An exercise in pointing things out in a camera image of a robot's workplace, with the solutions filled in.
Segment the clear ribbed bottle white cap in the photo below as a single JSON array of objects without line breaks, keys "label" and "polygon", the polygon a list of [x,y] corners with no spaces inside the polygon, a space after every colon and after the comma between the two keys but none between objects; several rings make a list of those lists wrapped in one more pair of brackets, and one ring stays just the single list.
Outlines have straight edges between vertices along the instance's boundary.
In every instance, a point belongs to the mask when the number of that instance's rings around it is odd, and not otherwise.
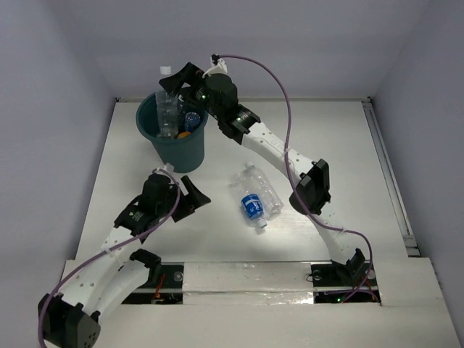
[{"label": "clear ribbed bottle white cap", "polygon": [[165,89],[156,92],[158,138],[175,139],[178,136],[178,97],[171,96]]}]

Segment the blue label bottle white cap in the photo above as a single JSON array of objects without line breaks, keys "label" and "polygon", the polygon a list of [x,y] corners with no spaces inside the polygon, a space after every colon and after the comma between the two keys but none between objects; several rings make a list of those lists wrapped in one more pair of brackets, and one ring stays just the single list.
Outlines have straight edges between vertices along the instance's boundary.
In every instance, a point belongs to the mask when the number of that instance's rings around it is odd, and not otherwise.
[{"label": "blue label bottle white cap", "polygon": [[230,190],[247,223],[258,231],[265,229],[268,222],[264,207],[251,180],[244,173],[237,173],[231,179]]}]

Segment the orange juice bottle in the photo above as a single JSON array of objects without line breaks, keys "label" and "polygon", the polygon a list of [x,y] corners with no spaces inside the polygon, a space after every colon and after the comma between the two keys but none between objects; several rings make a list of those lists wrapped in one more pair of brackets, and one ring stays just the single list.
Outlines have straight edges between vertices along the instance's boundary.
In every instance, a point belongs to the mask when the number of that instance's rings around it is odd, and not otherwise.
[{"label": "orange juice bottle", "polygon": [[191,135],[191,132],[189,132],[189,131],[184,131],[184,132],[178,134],[177,139],[187,138],[187,137],[189,137],[190,135]]}]

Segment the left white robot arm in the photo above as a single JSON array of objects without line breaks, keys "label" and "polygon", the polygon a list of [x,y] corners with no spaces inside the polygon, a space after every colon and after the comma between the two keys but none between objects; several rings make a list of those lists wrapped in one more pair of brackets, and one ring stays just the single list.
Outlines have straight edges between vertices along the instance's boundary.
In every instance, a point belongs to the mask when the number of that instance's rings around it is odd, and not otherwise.
[{"label": "left white robot arm", "polygon": [[135,289],[160,279],[161,259],[143,249],[168,220],[178,222],[211,202],[189,179],[156,169],[116,217],[100,250],[71,270],[38,304],[40,347],[93,347],[102,321]]}]

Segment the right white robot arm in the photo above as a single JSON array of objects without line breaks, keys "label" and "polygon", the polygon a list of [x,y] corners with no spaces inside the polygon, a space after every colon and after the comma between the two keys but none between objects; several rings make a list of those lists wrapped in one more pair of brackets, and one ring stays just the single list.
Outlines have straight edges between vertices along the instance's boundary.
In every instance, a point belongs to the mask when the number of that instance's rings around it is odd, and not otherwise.
[{"label": "right white robot arm", "polygon": [[291,149],[287,138],[280,140],[258,115],[239,102],[224,56],[212,55],[207,70],[189,62],[179,72],[161,78],[159,84],[169,95],[207,112],[226,137],[283,173],[292,188],[291,206],[315,225],[329,252],[335,279],[355,289],[364,285],[373,260],[360,248],[347,244],[352,231],[337,222],[330,207],[328,163],[324,159],[313,161]]}]

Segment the clear crushed bottle white cap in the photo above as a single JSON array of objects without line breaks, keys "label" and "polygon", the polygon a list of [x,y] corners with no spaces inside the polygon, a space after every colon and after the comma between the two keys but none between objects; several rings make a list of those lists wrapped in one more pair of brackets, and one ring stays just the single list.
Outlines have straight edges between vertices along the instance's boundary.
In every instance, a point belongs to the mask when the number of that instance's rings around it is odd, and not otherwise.
[{"label": "clear crushed bottle white cap", "polygon": [[244,166],[246,176],[257,192],[269,216],[280,214],[283,209],[283,202],[266,174],[252,162],[246,162]]}]

